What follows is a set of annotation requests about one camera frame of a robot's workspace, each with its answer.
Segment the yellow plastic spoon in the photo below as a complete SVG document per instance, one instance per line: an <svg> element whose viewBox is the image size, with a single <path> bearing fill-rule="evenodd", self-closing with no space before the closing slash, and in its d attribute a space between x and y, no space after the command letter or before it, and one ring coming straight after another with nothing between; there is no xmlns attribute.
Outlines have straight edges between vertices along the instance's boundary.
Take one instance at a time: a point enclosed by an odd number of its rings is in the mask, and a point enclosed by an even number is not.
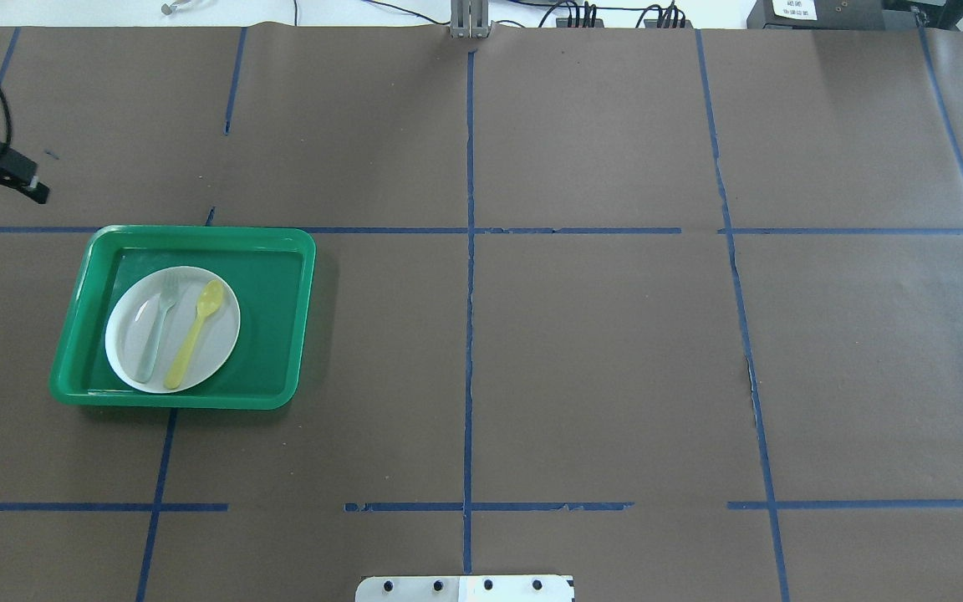
<svg viewBox="0 0 963 602"><path fill-rule="evenodd" d="M171 391L181 388L187 371L190 369L192 356L196 352L204 324L224 304L225 286L219 279L211 279L202 287L195 306L195 318L190 330L176 352L171 366L165 374L163 385Z"/></svg>

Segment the pale green plastic fork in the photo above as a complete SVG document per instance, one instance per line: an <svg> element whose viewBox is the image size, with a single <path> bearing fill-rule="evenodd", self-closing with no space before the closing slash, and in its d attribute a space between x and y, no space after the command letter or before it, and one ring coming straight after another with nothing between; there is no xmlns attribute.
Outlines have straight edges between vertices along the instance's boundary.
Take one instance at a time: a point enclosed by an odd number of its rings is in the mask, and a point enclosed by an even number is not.
<svg viewBox="0 0 963 602"><path fill-rule="evenodd" d="M145 343L144 352L139 359L137 366L136 380L138 382L149 382L155 370L158 360L158 350L160 350L161 339L166 326L168 315L177 305L181 296L180 277L171 270L165 270L161 279L161 291L158 294L158 309L155 319L150 326L148 339Z"/></svg>

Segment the white round plate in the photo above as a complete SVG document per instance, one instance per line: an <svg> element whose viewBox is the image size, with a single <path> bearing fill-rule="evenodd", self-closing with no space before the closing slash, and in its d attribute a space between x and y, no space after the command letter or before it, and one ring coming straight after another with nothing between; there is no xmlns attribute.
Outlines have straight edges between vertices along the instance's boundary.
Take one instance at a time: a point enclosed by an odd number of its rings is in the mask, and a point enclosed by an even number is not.
<svg viewBox="0 0 963 602"><path fill-rule="evenodd" d="M181 296L166 320L154 374L149 382L138 382L137 366L157 313L165 270L179 275ZM200 291L211 279L219 279L225 286L224 304L204 324L181 388L168 390L163 385L165 374L190 330ZM181 393L209 380L224 366L237 345L241 323L240 305L226 279L199 267L168 267L139 279L111 309L104 326L104 354L114 373L131 388L148 394Z"/></svg>

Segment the green plastic tray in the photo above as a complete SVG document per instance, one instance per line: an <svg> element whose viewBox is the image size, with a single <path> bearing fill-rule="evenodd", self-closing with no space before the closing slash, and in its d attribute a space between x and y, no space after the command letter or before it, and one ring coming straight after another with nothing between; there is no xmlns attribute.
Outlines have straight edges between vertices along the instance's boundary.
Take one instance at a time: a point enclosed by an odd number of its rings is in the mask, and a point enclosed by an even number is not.
<svg viewBox="0 0 963 602"><path fill-rule="evenodd" d="M175 266L226 279L241 309L237 345L209 380L181 393L148 394L124 384L104 354L104 326L130 286ZM294 396L304 350L316 244L303 230L119 225L85 248L49 391L77 406L276 409Z"/></svg>

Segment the black power strip left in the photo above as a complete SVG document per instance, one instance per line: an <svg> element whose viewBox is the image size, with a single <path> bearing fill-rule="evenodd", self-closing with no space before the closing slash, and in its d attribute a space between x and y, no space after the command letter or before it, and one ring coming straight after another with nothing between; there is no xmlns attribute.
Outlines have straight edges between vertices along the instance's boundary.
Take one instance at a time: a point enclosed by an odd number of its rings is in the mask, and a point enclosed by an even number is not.
<svg viewBox="0 0 963 602"><path fill-rule="evenodd" d="M555 27L561 29L599 29L604 26L603 19L599 16L599 5L589 3L589 1L559 1L554 5L555 8L565 7L567 15L565 17L555 17Z"/></svg>

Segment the black power strip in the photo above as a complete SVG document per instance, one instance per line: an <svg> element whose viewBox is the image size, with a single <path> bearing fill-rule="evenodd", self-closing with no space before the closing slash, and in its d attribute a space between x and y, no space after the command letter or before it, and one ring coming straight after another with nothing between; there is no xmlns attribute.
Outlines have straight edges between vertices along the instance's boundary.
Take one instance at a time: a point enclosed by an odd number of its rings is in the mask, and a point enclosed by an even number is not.
<svg viewBox="0 0 963 602"><path fill-rule="evenodd" d="M589 1L559 1L554 5L555 8L565 7L567 15L565 17L555 17L555 27L561 29L599 29L604 26L603 19L599 16L599 5L589 3Z"/></svg>
<svg viewBox="0 0 963 602"><path fill-rule="evenodd" d="M667 4L650 4L639 13L637 28L645 29L685 29L691 28L691 23L685 12L676 1Z"/></svg>

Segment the black power strip right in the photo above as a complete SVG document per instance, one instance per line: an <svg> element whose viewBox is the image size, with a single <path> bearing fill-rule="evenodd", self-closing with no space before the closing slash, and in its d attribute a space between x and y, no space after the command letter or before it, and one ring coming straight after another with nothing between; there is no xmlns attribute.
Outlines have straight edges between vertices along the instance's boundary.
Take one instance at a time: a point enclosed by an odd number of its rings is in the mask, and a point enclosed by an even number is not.
<svg viewBox="0 0 963 602"><path fill-rule="evenodd" d="M676 1L667 4L650 4L639 13L637 28L645 29L685 29L691 28L691 23L685 12Z"/></svg>

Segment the black computer box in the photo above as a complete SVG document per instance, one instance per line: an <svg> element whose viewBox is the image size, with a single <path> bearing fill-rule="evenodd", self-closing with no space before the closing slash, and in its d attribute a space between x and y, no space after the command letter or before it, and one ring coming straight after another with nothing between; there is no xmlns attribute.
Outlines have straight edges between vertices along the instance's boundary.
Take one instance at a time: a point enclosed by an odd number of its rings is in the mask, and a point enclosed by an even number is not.
<svg viewBox="0 0 963 602"><path fill-rule="evenodd" d="M883 1L757 1L746 16L753 29L905 31L918 28L913 13Z"/></svg>

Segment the aluminium frame post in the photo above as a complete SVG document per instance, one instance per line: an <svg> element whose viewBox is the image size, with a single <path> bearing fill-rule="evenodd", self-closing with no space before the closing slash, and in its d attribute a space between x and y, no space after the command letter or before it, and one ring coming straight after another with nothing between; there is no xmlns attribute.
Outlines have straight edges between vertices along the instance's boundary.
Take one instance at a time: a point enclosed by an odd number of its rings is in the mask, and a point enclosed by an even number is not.
<svg viewBox="0 0 963 602"><path fill-rule="evenodd" d="M492 20L488 0L451 0L450 34L452 38L489 38Z"/></svg>

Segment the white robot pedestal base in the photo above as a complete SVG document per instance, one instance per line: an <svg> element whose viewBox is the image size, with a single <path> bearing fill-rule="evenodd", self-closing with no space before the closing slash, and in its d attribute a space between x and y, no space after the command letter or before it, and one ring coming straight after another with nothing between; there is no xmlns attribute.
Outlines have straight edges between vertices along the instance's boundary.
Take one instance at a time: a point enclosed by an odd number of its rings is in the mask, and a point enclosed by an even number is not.
<svg viewBox="0 0 963 602"><path fill-rule="evenodd" d="M572 576L558 574L371 576L355 601L574 601Z"/></svg>

